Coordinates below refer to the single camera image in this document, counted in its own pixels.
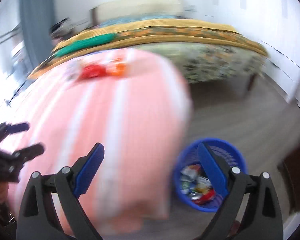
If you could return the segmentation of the left hand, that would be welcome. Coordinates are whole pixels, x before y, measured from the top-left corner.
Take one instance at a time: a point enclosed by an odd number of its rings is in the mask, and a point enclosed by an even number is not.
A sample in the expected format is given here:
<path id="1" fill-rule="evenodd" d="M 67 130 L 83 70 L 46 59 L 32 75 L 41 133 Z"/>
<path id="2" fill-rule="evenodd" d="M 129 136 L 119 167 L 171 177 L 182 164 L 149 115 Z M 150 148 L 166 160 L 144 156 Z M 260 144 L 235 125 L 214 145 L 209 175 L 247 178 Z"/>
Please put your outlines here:
<path id="1" fill-rule="evenodd" d="M 7 200 L 9 183 L 0 181 L 0 204 L 3 204 Z"/>

